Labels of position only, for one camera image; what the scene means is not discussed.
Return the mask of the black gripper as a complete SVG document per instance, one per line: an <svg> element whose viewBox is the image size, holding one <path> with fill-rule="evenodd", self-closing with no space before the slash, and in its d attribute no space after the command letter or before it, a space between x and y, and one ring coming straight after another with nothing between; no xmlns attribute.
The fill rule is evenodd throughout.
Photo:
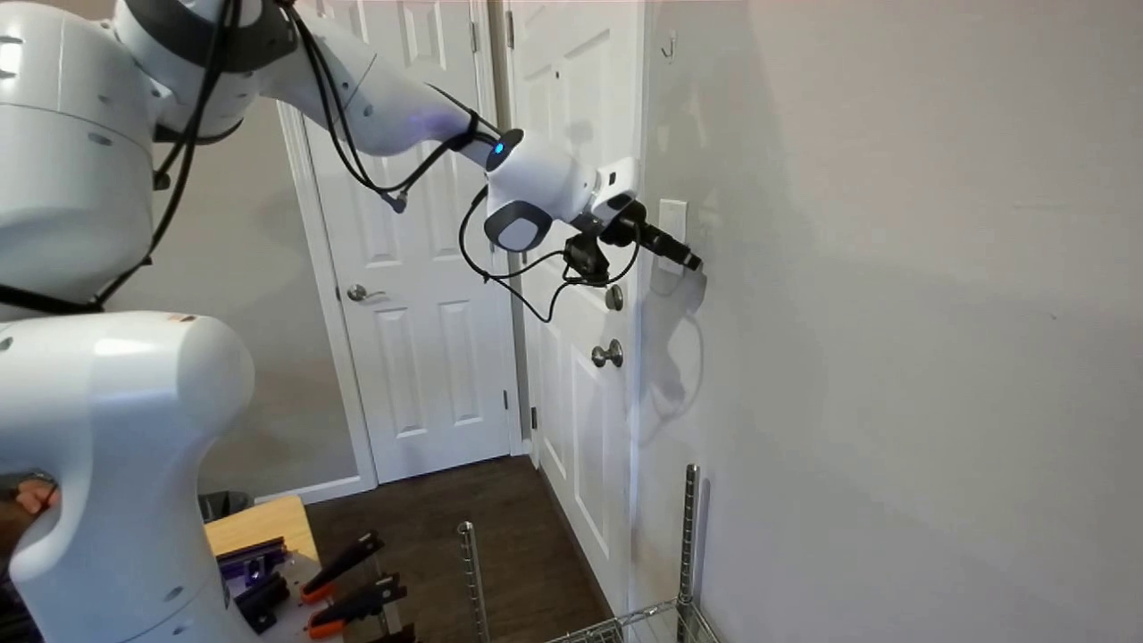
<svg viewBox="0 0 1143 643"><path fill-rule="evenodd" d="M640 245L655 253L673 257L678 267L700 272L704 261L678 240L665 237L646 222L646 209L637 197L612 197L599 209L599 240L612 247Z"/></svg>

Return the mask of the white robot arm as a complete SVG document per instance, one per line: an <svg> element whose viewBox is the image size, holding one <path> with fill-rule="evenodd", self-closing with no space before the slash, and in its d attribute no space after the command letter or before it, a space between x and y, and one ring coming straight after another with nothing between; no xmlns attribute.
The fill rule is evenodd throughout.
<svg viewBox="0 0 1143 643"><path fill-rule="evenodd" d="M567 224L585 287L612 247L700 266L612 167L496 130L302 0L116 0L104 23L3 0L0 51L0 443L10 471L59 485L6 578L44 643L261 643L198 492L253 358L216 314L118 305L187 189L157 152L191 156L275 99L347 167L416 148L478 165L485 237L527 253Z"/></svg>

